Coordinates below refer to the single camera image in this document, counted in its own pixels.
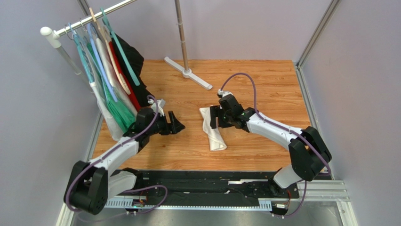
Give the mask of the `white cloth napkin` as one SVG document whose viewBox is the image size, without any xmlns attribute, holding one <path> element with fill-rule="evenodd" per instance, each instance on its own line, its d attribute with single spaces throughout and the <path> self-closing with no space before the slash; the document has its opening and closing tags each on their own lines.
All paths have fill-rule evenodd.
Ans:
<svg viewBox="0 0 401 226">
<path fill-rule="evenodd" d="M 202 129 L 207 134 L 209 139 L 209 149 L 210 151 L 222 151 L 227 148 L 220 132 L 218 129 L 213 129 L 210 125 L 211 123 L 211 115 L 210 108 L 203 107 L 199 109 L 200 114 L 203 118 Z"/>
</svg>

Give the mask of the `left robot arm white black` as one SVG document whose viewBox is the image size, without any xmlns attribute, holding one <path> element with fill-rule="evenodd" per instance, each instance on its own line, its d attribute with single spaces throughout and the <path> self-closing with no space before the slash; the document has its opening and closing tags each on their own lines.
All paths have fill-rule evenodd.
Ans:
<svg viewBox="0 0 401 226">
<path fill-rule="evenodd" d="M 112 148 L 88 162 L 74 164 L 64 194 L 65 204 L 72 211 L 100 213 L 111 198 L 137 187 L 141 173 L 131 168 L 119 170 L 119 166 L 139 153 L 152 135 L 174 135 L 184 129 L 172 111 L 165 115 L 160 108 L 141 109 L 136 121 Z"/>
</svg>

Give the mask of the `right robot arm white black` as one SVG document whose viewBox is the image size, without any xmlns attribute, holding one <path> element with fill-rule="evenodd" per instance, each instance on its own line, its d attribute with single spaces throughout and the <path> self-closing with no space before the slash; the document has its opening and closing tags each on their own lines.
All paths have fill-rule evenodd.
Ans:
<svg viewBox="0 0 401 226">
<path fill-rule="evenodd" d="M 219 104 L 209 108 L 212 129 L 235 127 L 261 135 L 288 150 L 291 163 L 268 179 L 272 189 L 284 190 L 301 180 L 310 182 L 328 167 L 332 155 L 316 128 L 292 127 L 263 115 L 255 108 L 245 109 L 230 92 L 219 95 L 219 98 Z"/>
</svg>

